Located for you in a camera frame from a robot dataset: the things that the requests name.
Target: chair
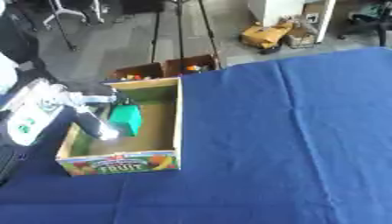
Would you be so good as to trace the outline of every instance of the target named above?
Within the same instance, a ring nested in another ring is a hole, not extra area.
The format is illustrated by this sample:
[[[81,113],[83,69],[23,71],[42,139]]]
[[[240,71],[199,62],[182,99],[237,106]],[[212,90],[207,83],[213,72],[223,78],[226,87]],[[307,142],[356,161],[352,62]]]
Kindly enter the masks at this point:
[[[385,46],[387,42],[387,31],[392,31],[392,1],[383,1],[377,9],[378,17],[371,17],[368,15],[353,14],[351,19],[351,26],[338,35],[338,39],[345,39],[345,35],[354,34],[356,32],[377,31],[380,46]]]
[[[81,17],[81,22],[89,23],[88,15],[84,12],[90,5],[97,17],[99,23],[103,24],[104,20],[101,17],[101,4],[99,0],[48,0],[52,1],[54,6],[56,7],[56,15],[60,14],[70,14],[74,16]],[[44,20],[43,24],[46,29],[50,30],[52,27],[49,25],[49,22],[54,20],[54,14],[51,14],[47,19]]]

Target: open cardboard box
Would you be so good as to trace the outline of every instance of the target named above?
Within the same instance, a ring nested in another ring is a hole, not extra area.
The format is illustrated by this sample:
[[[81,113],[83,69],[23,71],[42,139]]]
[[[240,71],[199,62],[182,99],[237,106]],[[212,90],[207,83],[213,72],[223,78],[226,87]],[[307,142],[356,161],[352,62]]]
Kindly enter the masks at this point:
[[[128,75],[140,75],[143,78],[150,77],[152,79],[159,79],[164,77],[164,71],[161,64],[155,62],[141,66],[128,66],[116,69],[114,72],[108,75],[109,80],[120,80],[122,78],[127,78]]]
[[[207,66],[208,71],[212,71],[216,69],[216,61],[211,54],[184,58],[183,63],[184,63],[184,67]],[[179,75],[181,75],[181,59],[168,59],[164,63],[164,77],[173,77]]]
[[[137,136],[101,141],[86,135],[73,124],[56,161],[72,176],[180,169],[180,79],[128,81],[109,85],[122,90],[140,105],[143,121]]]

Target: green block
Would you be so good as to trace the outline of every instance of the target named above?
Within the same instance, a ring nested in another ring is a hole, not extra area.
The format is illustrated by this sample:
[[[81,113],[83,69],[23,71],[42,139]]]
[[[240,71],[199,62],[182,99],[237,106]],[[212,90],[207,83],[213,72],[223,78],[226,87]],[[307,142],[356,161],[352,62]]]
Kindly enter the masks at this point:
[[[113,109],[109,122],[125,136],[135,137],[142,125],[142,115],[136,105],[119,105]]]

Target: blue tablecloth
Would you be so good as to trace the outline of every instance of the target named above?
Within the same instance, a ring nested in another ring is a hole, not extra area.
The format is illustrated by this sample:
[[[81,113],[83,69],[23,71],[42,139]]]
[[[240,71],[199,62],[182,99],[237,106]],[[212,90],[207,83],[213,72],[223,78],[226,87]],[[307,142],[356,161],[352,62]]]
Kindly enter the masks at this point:
[[[69,178],[41,145],[0,188],[0,223],[391,223],[390,50],[182,79],[181,171]]]

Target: black stand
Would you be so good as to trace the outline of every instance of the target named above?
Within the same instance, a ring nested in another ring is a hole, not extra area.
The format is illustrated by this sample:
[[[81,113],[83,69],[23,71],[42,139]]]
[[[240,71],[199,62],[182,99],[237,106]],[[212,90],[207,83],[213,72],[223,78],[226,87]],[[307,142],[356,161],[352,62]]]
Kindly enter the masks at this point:
[[[184,40],[183,40],[183,30],[182,30],[182,6],[183,3],[186,3],[190,0],[169,0],[171,3],[177,5],[176,15],[177,15],[177,23],[178,23],[178,44],[179,44],[179,57],[180,57],[180,71],[183,73],[185,71],[184,65]],[[208,21],[208,16],[206,12],[206,8],[204,7],[203,0],[198,0],[199,7],[201,13],[203,15],[204,23],[207,29],[208,37],[210,38],[211,46],[213,47],[213,56],[217,60],[218,68],[222,69],[221,60],[218,54],[218,50],[216,48],[215,40],[214,40],[214,32],[211,29],[210,23]],[[157,40],[158,40],[158,30],[160,24],[160,13],[157,12],[156,20],[155,20],[155,28],[154,28],[154,39],[151,41],[152,43],[152,55],[151,55],[151,63],[155,60],[155,54],[157,50]]]
[[[56,8],[54,6],[53,0],[48,0],[49,1],[49,5],[51,6],[51,10],[52,10],[52,14],[54,15],[54,20],[56,21],[56,24],[59,26],[59,31],[61,32],[61,35],[64,39],[64,41],[66,42],[66,45],[68,46],[69,50],[72,52],[77,51],[77,46],[73,45],[71,43],[71,41],[69,41],[68,36],[66,34],[66,32],[63,29],[63,26],[61,24],[60,18],[59,16],[56,14]]]

